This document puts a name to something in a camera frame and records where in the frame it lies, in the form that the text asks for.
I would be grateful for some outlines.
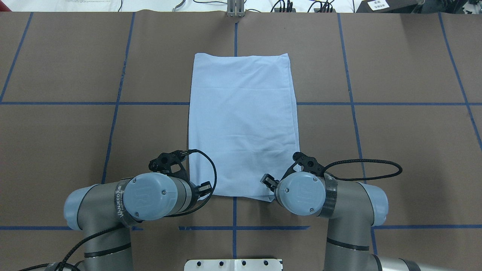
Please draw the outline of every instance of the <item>black strap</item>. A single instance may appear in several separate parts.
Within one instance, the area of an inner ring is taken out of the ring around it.
[[[131,243],[121,245],[121,246],[118,246],[118,247],[114,247],[114,248],[111,248],[111,249],[102,250],[102,251],[86,252],[86,253],[84,253],[84,257],[85,258],[92,258],[92,257],[105,256],[105,255],[109,255],[109,254],[112,254],[112,253],[122,251],[124,249],[128,249],[129,247],[131,247]]]
[[[328,238],[328,237],[326,237],[326,241],[327,241],[328,243],[330,243],[330,244],[334,244],[334,245],[337,245],[337,246],[340,246],[340,247],[344,247],[344,248],[361,250],[361,251],[368,251],[368,250],[370,250],[370,246],[347,244],[347,243],[344,243],[344,242],[340,242],[340,241],[337,241],[337,240],[330,239],[330,238]]]
[[[418,266],[418,264],[416,262],[410,261],[410,260],[404,260],[402,258],[399,258],[399,259],[405,262],[405,264],[408,267],[408,271],[421,271],[420,267]]]
[[[321,209],[319,217],[326,217],[330,218],[335,211],[336,205],[336,198],[337,198],[337,187],[338,181],[331,177],[328,174],[324,175],[325,177],[325,191],[326,191],[326,199],[325,203],[323,204],[323,208]]]
[[[376,266],[378,267],[378,271],[383,271],[382,270],[382,263],[380,262],[380,258],[378,258],[378,256],[375,255],[375,254],[372,254],[372,255],[375,258]]]

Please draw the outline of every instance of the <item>white cloth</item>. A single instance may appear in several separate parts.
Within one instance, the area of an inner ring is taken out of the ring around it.
[[[215,195],[272,201],[260,183],[280,179],[299,151],[295,90],[288,54],[196,54],[189,106],[189,148],[205,152],[218,175]],[[211,164],[190,155],[191,180],[213,180]]]
[[[121,0],[59,0],[55,11],[63,12],[103,12],[117,11]]]

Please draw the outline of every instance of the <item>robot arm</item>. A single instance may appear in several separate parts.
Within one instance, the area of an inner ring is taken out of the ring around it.
[[[326,172],[328,166],[301,152],[296,152],[293,160],[280,181],[265,174],[261,182],[293,214],[329,219],[324,271],[449,271],[370,254],[371,226],[382,225],[388,214],[385,192],[376,186],[339,180]],[[296,172],[296,165],[302,166],[302,171]],[[395,165],[397,175],[401,167]]]
[[[64,205],[64,217],[85,237],[118,227],[85,243],[86,270],[133,270],[130,227],[144,220],[191,213],[202,196],[212,194],[210,182],[200,186],[189,181],[181,162],[194,151],[162,153],[149,164],[151,173],[117,183],[93,185],[72,192]],[[171,171],[179,165],[180,170]]]

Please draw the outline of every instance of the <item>wire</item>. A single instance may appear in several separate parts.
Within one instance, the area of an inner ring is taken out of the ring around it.
[[[173,8],[173,11],[175,12],[176,9],[180,8],[182,5],[184,5],[184,3],[186,3],[186,0],[182,0],[182,2],[180,2],[179,4],[177,4],[177,6],[175,6],[175,7]]]
[[[274,11],[274,8],[276,7],[276,5],[278,3],[280,3],[280,12],[281,12],[281,2],[283,2],[283,6],[284,6],[284,0],[278,0],[278,2],[274,3],[273,7],[271,8],[271,11],[270,12],[273,12]]]
[[[188,152],[191,154],[191,153],[194,153],[194,152],[197,152],[199,154],[201,154],[202,156],[206,157],[206,159],[209,161],[209,163],[211,163],[211,166],[213,167],[213,171],[214,171],[214,183],[213,183],[213,189],[211,190],[211,193],[209,193],[209,195],[206,197],[206,199],[204,200],[204,202],[202,202],[198,207],[196,207],[195,209],[192,209],[190,211],[187,211],[187,212],[183,212],[183,213],[179,213],[179,214],[173,214],[173,215],[170,215],[170,216],[165,216],[165,217],[180,217],[180,216],[185,216],[185,215],[189,215],[189,214],[192,214],[194,212],[196,212],[197,210],[201,209],[204,205],[206,205],[206,203],[208,203],[208,201],[210,200],[210,198],[212,197],[213,193],[214,193],[214,189],[216,189],[216,184],[217,184],[217,172],[216,172],[216,166],[214,166],[214,162],[213,160],[211,160],[211,158],[209,158],[209,156],[207,156],[207,154],[205,154],[204,152],[198,150],[198,149],[189,149]]]
[[[379,164],[390,164],[390,165],[393,165],[395,166],[396,168],[398,168],[398,171],[395,172],[395,173],[392,173],[392,174],[387,174],[387,175],[382,175],[382,176],[376,176],[376,177],[363,177],[363,178],[349,178],[349,179],[345,179],[345,178],[338,178],[332,174],[330,174],[333,178],[337,179],[337,180],[341,180],[341,181],[369,181],[369,180],[378,180],[378,179],[384,179],[384,178],[390,178],[390,177],[395,177],[397,175],[400,175],[403,171],[402,167],[395,163],[395,162],[392,162],[392,161],[388,161],[388,160],[378,160],[378,159],[350,159],[350,160],[341,160],[341,161],[336,161],[336,162],[333,162],[329,165],[327,165],[326,167],[324,167],[322,170],[321,170],[321,173],[320,173],[320,176],[323,177],[324,176],[324,173],[326,172],[327,169],[329,169],[330,167],[333,167],[333,166],[336,166],[336,165],[339,165],[339,164],[348,164],[348,163],[379,163]]]
[[[332,0],[331,2],[328,2],[328,1],[325,1],[325,2],[323,2],[323,1],[313,1],[311,6],[308,8],[307,13],[311,10],[311,7],[313,7],[313,5],[316,4],[316,3],[320,3],[320,10],[317,11],[318,13],[333,12],[333,5],[332,5],[333,2],[334,2],[334,0]]]
[[[82,241],[78,242],[77,245],[75,245],[75,246],[67,253],[67,255],[65,255],[64,259],[63,259],[61,262],[59,262],[59,264],[57,265],[58,270],[59,270],[59,271],[62,271],[62,270],[64,270],[64,267],[65,267],[66,265],[70,265],[70,264],[67,264],[67,261],[68,261],[68,259],[70,258],[70,256],[72,256],[72,254],[74,254],[74,252],[75,252],[81,245],[83,245],[84,243],[86,243],[87,241],[89,241],[89,240],[91,240],[91,239],[93,239],[93,238],[95,238],[95,237],[101,236],[102,234],[106,234],[106,233],[108,233],[108,232],[111,232],[111,231],[114,231],[114,230],[118,230],[118,229],[122,229],[122,228],[124,228],[124,225],[119,224],[119,225],[117,225],[117,226],[115,226],[115,227],[112,227],[112,228],[107,229],[107,230],[100,231],[100,232],[98,232],[98,233],[94,233],[94,234],[92,234],[91,236],[84,238]]]
[[[75,267],[79,267],[79,265],[83,262],[84,260],[78,261],[76,264],[74,264]]]
[[[206,1],[206,2],[197,1],[197,0],[192,0],[192,1],[195,2],[195,3],[199,3],[199,4],[211,4],[211,3],[221,3],[221,4],[225,4],[225,5],[228,4],[226,2],[221,2],[221,1]]]
[[[35,269],[39,269],[39,268],[44,268],[44,267],[49,266],[49,264],[50,264],[50,263],[44,263],[44,264],[34,265],[34,266],[27,267],[27,268],[24,268],[24,269],[19,270],[19,271],[30,271],[30,270],[35,270]]]
[[[39,264],[39,265],[36,265],[36,266],[27,267],[27,268],[19,270],[19,271],[31,271],[31,270],[35,270],[35,269],[39,269],[39,268],[45,268],[49,265],[51,265],[51,264],[50,263],[44,263],[44,264]],[[77,267],[77,265],[71,265],[69,263],[66,263],[65,266],[69,267],[73,271],[80,271],[80,269]]]

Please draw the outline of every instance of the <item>grid line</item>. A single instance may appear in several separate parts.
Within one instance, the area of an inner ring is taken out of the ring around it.
[[[460,91],[462,92],[462,96],[464,97],[465,105],[467,106],[467,111],[469,112],[470,121],[472,122],[472,127],[474,128],[475,136],[477,137],[477,141],[479,142],[479,148],[482,150],[482,141],[479,134],[479,130],[477,129],[477,125],[475,124],[474,116],[472,115],[472,110],[470,109],[469,101],[467,100],[467,95],[464,90],[464,85],[462,84],[462,80],[460,79],[460,75],[458,73],[457,65],[455,64],[454,56],[452,55],[452,50],[450,50],[450,44],[447,39],[447,34],[445,33],[445,26],[443,25],[442,13],[440,12],[439,12],[439,21],[440,21],[440,27],[442,28],[443,39],[445,40],[445,46],[447,46],[447,52],[449,53],[450,61],[452,62],[452,66],[454,67],[455,76],[457,77],[458,85],[460,86]]]
[[[18,54],[20,53],[20,49],[22,48],[22,45],[24,44],[25,36],[27,35],[28,27],[30,26],[30,22],[32,21],[32,17],[33,17],[33,12],[31,12],[30,16],[28,17],[28,21],[27,21],[27,24],[25,25],[24,33],[23,33],[22,38],[20,39],[20,42],[18,44],[17,51],[15,52],[15,56],[13,57],[12,65],[10,66],[10,70],[8,71],[7,78],[5,79],[5,84],[3,85],[3,89],[2,89],[1,94],[0,94],[0,102],[2,102],[3,96],[5,96],[5,92],[7,91],[8,82],[10,81],[10,77],[12,75],[13,68],[15,67],[15,63],[17,62],[17,57],[18,57]]]
[[[135,12],[132,13],[131,28],[129,29],[129,37],[127,38],[127,45],[125,47],[124,66],[122,67],[122,74],[120,76],[119,91],[117,92],[117,101],[116,101],[116,104],[115,104],[116,107],[114,109],[114,117],[112,118],[112,126],[110,128],[109,143],[107,145],[107,154],[106,154],[106,160],[104,162],[104,171],[102,173],[101,184],[104,184],[106,182],[107,164],[109,163],[110,150],[111,150],[111,147],[112,147],[112,137],[114,136],[114,128],[116,126],[117,112],[119,111],[119,104],[120,104],[120,101],[121,101],[122,86],[124,84],[125,68],[127,66],[127,58],[129,56],[129,47],[131,45],[131,37],[132,37],[132,30],[133,30],[133,27],[134,27],[134,20],[135,20]]]
[[[482,103],[297,102],[298,106],[482,106]],[[117,105],[117,102],[0,102],[0,105]],[[189,102],[119,102],[120,106],[188,106]]]
[[[355,137],[357,140],[357,147],[358,147],[358,157],[360,159],[363,159],[363,152],[362,152],[362,144],[360,142],[360,134],[358,132],[358,123],[357,123],[357,117],[356,117],[356,112],[355,112],[355,101],[353,100],[353,92],[351,88],[351,80],[350,80],[350,73],[348,70],[348,60],[347,60],[347,51],[345,48],[345,39],[343,38],[343,27],[341,24],[341,16],[340,13],[337,13],[338,17],[338,28],[340,29],[340,40],[341,40],[341,50],[343,52],[343,61],[345,63],[345,73],[347,77],[347,85],[348,85],[348,94],[350,96],[350,106],[351,106],[351,114],[353,116],[353,125],[355,126]],[[363,178],[366,178],[366,173],[365,173],[365,165],[364,163],[361,163],[362,167],[362,173],[363,173]],[[370,228],[370,235],[372,237],[372,248],[373,248],[373,253],[378,254],[378,249],[376,247],[376,238],[375,238],[375,230],[373,227]]]

